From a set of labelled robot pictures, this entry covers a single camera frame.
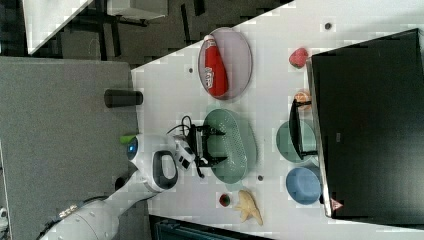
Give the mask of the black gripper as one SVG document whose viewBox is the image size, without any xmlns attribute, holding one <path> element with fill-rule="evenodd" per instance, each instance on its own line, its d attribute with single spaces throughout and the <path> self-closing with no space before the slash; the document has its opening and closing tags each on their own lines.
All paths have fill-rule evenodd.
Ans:
<svg viewBox="0 0 424 240">
<path fill-rule="evenodd" d="M 220 136 L 224 135 L 224 132 L 210 125 L 190 125 L 187 140 L 191 150 L 196 155 L 195 161 L 198 167 L 213 167 L 226 160 L 226 157 L 206 157 L 206 136 L 210 135 Z"/>
</svg>

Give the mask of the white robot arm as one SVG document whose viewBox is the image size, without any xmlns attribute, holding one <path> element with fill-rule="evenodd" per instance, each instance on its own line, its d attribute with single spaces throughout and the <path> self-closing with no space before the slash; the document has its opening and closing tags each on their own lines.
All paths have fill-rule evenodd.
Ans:
<svg viewBox="0 0 424 240">
<path fill-rule="evenodd" d="M 127 145 L 127 157 L 135 171 L 110 196 L 89 199 L 62 211 L 48 223 L 37 240 L 112 240 L 119 218 L 135 203 L 173 188 L 178 171 L 191 165 L 211 167 L 224 159 L 208 152 L 211 136 L 224 133 L 209 125 L 189 127 L 188 135 L 138 134 Z"/>
</svg>

